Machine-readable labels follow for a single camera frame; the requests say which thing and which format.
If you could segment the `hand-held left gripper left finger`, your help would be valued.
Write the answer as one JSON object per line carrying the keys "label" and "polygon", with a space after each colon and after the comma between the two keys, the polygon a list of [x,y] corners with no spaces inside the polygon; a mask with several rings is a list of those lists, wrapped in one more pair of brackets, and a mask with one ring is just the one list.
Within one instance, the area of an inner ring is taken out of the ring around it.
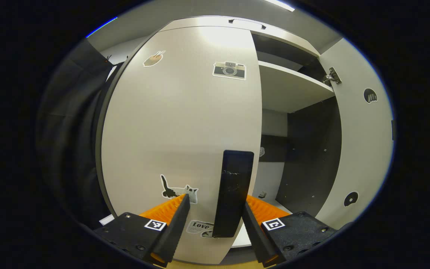
{"label": "hand-held left gripper left finger", "polygon": [[137,261],[165,268],[174,258],[189,211],[189,195],[182,194],[139,215],[122,213],[94,233]]}

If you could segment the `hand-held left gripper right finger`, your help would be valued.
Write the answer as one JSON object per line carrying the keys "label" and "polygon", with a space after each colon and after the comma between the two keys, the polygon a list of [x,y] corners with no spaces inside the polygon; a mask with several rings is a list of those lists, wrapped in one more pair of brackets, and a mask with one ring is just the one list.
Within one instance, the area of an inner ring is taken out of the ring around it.
{"label": "hand-held left gripper right finger", "polygon": [[250,195],[242,219],[256,259],[265,268],[300,259],[338,232],[305,211],[287,213]]}

